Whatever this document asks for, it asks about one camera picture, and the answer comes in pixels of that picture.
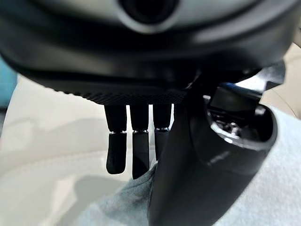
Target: black plastic arm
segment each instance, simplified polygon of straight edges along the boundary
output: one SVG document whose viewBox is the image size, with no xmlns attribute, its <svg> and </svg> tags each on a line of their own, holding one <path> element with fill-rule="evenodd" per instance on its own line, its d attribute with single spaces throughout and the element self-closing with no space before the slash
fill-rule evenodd
<svg viewBox="0 0 301 226">
<path fill-rule="evenodd" d="M 277 137 L 273 113 L 259 109 L 238 137 L 217 126 L 200 93 L 176 106 L 150 195 L 151 226 L 211 226 L 230 208 Z"/>
</svg>

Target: beige surface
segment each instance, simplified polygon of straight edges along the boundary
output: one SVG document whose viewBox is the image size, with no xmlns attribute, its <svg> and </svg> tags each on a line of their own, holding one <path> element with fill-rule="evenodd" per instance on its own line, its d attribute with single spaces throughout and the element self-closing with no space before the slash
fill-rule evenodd
<svg viewBox="0 0 301 226">
<path fill-rule="evenodd" d="M 300 117 L 301 51 L 295 45 L 286 62 L 286 84 L 267 92 L 263 102 Z M 66 225 L 129 180 L 131 136 L 126 171 L 115 176 L 105 170 L 107 138 L 102 106 L 22 78 L 2 134 L 0 226 Z M 151 144 L 153 159 L 153 136 Z"/>
<path fill-rule="evenodd" d="M 264 93 L 262 103 L 301 118 L 301 48 L 293 44 L 285 56 L 286 75 L 282 86 Z"/>
</svg>

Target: white surface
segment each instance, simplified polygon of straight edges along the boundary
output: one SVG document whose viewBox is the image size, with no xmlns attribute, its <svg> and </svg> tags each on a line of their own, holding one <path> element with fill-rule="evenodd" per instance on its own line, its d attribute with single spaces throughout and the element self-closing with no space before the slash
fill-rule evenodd
<svg viewBox="0 0 301 226">
<path fill-rule="evenodd" d="M 81 97 L 57 93 L 22 78 L 3 130 L 1 226 L 69 222 L 90 202 L 113 193 L 131 178 L 132 131 L 128 130 L 125 172 L 108 174 L 104 108 Z M 151 136 L 151 159 L 153 144 Z"/>
</svg>

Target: black plastic housing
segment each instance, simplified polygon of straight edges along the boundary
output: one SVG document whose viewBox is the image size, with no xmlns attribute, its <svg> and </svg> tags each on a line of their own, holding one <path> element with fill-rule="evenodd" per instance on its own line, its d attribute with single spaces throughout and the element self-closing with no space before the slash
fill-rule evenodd
<svg viewBox="0 0 301 226">
<path fill-rule="evenodd" d="M 198 70 L 263 68 L 282 59 L 299 0 L 261 0 L 210 24 L 145 35 L 2 0 L 0 53 L 18 72 L 98 104 L 180 103 Z"/>
</svg>

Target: metal component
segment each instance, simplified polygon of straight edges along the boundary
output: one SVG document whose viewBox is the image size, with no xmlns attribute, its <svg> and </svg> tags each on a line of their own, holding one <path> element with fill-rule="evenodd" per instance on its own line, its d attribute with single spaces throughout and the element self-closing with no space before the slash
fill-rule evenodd
<svg viewBox="0 0 301 226">
<path fill-rule="evenodd" d="M 203 98 L 204 98 L 205 104 L 208 104 L 211 100 L 211 97 L 208 95 L 203 95 Z"/>
<path fill-rule="evenodd" d="M 265 114 L 265 108 L 263 108 L 262 106 L 258 106 L 256 109 L 255 109 L 255 115 L 258 115 L 258 116 L 262 116 Z"/>
<path fill-rule="evenodd" d="M 121 131 L 121 132 L 110 132 L 109 134 L 118 134 L 118 133 L 127 133 L 126 131 Z"/>
<path fill-rule="evenodd" d="M 155 131 L 158 131 L 158 132 L 168 132 L 169 128 L 168 127 L 166 127 L 166 128 L 155 128 Z"/>
<path fill-rule="evenodd" d="M 134 130 L 133 133 L 148 133 L 148 131 L 145 129 L 142 130 L 139 129 L 139 130 Z"/>
<path fill-rule="evenodd" d="M 232 135 L 239 136 L 240 127 L 234 122 L 227 123 L 223 129 Z"/>
</svg>

